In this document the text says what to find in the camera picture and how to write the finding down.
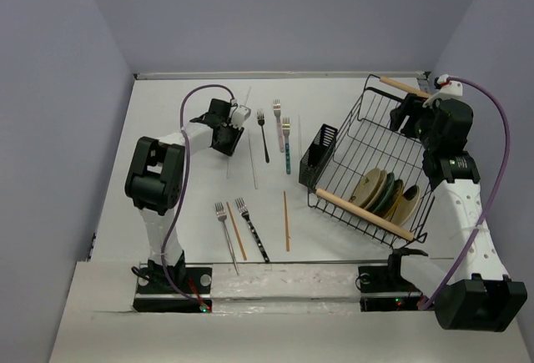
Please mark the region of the silver fork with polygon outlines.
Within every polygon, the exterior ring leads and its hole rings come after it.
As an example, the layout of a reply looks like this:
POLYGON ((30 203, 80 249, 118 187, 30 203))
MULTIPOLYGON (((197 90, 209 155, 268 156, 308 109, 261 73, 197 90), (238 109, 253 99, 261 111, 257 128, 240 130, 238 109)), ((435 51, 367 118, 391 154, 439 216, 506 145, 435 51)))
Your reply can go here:
POLYGON ((221 202, 216 202, 214 204, 214 208, 215 208, 215 213, 216 213, 216 216, 217 216, 217 220, 221 223, 223 231, 224 231, 224 236, 226 238, 226 243, 227 243, 227 246, 228 246, 228 249, 229 249, 230 257, 232 259, 234 270, 235 270, 237 275, 240 275, 239 267, 238 267, 238 264, 237 264, 237 260, 235 258, 234 248, 233 248, 233 245, 232 245, 232 241, 231 241, 231 239, 229 237, 228 227, 226 225, 226 220, 227 220, 226 211, 225 211, 224 206, 223 206, 223 204, 221 202))

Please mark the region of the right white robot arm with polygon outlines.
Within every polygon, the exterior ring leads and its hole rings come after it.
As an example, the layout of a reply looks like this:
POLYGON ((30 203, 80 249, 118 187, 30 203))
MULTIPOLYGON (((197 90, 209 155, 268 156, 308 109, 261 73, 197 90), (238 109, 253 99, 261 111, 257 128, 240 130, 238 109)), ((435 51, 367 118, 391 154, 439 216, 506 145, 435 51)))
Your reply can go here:
POLYGON ((438 208, 437 228, 459 255, 448 271, 422 250, 395 249, 385 282, 402 290, 412 284, 420 309, 434 311, 445 330, 504 331, 527 300, 524 283, 510 278, 482 216, 480 175, 464 150, 472 109, 458 99, 428 102, 408 94, 390 112, 390 130, 420 141, 422 167, 438 208))

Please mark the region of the black dotted handle fork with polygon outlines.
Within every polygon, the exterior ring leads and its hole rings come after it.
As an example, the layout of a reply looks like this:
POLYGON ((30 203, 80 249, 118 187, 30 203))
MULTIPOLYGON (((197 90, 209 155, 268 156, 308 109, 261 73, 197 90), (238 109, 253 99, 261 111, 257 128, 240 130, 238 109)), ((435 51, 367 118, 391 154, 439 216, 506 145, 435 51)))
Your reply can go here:
POLYGON ((256 243, 256 245, 257 245, 257 247, 259 249, 259 252, 262 255, 262 258, 263 258, 264 262, 266 264, 269 264, 270 263, 270 258, 269 258, 268 254, 267 254, 267 252, 266 252, 266 250, 264 248, 264 244, 261 241, 256 228, 254 227, 254 224, 253 224, 253 222, 252 222, 252 220, 250 218, 249 210, 248 210, 244 200, 242 198, 237 198, 235 200, 235 203, 236 203, 236 206, 238 208, 239 214, 244 219, 245 223, 247 224, 247 226, 249 228, 249 231, 251 232, 251 234, 253 236, 254 242, 256 243))

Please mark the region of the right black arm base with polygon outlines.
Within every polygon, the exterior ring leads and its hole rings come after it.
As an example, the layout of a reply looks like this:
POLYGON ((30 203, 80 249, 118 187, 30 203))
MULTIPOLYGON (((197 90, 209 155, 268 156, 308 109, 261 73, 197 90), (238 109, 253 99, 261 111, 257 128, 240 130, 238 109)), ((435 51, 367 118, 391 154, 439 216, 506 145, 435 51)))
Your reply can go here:
POLYGON ((361 265, 355 279, 362 312, 418 311, 422 293, 412 283, 393 278, 386 265, 361 265))

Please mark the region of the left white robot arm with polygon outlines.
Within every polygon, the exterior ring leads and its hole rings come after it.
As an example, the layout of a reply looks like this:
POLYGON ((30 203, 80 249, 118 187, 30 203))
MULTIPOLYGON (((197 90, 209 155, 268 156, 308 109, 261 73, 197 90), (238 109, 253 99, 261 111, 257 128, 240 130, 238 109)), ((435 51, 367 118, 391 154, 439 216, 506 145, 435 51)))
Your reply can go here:
POLYGON ((214 98, 206 113, 192 118, 179 131, 138 140, 124 189, 144 220, 150 252, 147 269, 136 269, 136 275, 168 292, 183 286, 185 256, 175 225, 189 181, 191 157, 205 149, 233 155, 250 115, 250 108, 243 104, 214 98))

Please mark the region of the wooden chopstick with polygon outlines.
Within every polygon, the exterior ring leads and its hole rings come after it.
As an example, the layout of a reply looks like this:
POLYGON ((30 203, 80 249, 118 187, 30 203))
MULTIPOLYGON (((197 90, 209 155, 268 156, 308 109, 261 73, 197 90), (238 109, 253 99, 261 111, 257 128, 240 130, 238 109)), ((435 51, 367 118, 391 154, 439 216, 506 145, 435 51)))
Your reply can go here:
POLYGON ((287 252, 290 252, 290 226, 289 226, 289 212, 287 205, 287 194, 285 190, 283 191, 284 199, 284 217, 285 217, 285 249, 287 252))
POLYGON ((235 237, 238 241, 238 245, 239 245, 239 249, 240 249, 240 252, 241 252, 241 255, 242 255, 242 258, 243 258, 243 261, 247 261, 247 254, 245 252, 245 249, 244 249, 244 245, 243 245, 243 242, 242 242, 242 239, 240 237, 240 233, 239 233, 239 227, 236 223, 236 220, 234 218, 234 214, 233 214, 233 211, 230 207, 230 204, 228 201, 226 201, 226 207, 228 208, 228 211, 229 211, 229 216, 230 216, 230 220, 231 220, 231 223, 233 225, 233 228, 234 228, 234 233, 235 233, 235 237))

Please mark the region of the teal handled fork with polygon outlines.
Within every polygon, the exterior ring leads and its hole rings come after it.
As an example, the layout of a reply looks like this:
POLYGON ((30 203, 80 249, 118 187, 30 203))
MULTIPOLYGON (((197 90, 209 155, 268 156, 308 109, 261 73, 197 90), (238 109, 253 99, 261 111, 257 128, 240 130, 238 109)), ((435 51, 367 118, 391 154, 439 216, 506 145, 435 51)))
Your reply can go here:
POLYGON ((285 140, 285 170, 287 174, 291 174, 290 161, 290 118, 282 118, 282 133, 285 140))

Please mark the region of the black metal fork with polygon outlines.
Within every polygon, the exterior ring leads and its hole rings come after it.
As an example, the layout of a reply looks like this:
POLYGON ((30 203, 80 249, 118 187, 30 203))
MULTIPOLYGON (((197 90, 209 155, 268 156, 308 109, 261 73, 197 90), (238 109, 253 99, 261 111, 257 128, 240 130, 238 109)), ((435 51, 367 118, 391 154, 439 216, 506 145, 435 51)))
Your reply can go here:
POLYGON ((269 164, 270 155, 269 155, 269 150, 268 150, 268 146, 267 146, 267 142, 265 138, 265 132, 264 132, 265 119, 264 119, 264 112, 261 108, 257 110, 257 122, 258 122, 258 125, 260 126, 261 133, 262 133, 262 141, 263 141, 263 146, 264 146, 264 159, 265 159, 265 162, 269 164))

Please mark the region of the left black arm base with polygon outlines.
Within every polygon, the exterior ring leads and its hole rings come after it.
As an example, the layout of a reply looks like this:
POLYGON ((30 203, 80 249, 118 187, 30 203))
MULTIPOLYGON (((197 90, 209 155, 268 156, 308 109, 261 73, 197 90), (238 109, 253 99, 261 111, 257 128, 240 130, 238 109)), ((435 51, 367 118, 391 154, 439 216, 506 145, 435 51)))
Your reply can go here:
POLYGON ((190 266, 177 292, 163 273, 152 275, 146 265, 132 267, 137 277, 133 310, 139 313, 212 312, 211 285, 213 270, 208 266, 190 266))

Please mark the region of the pink handled fork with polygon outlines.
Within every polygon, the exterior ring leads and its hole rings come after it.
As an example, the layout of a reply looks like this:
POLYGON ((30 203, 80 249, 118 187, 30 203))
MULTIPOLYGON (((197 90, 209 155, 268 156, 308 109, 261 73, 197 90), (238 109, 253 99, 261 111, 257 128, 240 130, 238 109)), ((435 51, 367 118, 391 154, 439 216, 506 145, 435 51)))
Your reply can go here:
POLYGON ((273 102, 273 111, 274 111, 275 120, 276 120, 280 152, 283 153, 285 151, 285 141, 284 141, 284 135, 283 135, 283 129, 282 129, 282 122, 281 122, 281 103, 278 99, 275 99, 273 102))

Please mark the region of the black utensil caddy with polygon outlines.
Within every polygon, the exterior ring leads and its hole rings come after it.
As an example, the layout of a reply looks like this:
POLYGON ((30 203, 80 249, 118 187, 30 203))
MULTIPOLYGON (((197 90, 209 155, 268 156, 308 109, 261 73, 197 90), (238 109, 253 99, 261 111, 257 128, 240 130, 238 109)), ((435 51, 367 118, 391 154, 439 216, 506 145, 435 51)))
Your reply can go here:
POLYGON ((300 161, 299 183, 315 189, 320 176, 335 150, 338 129, 322 124, 300 161))

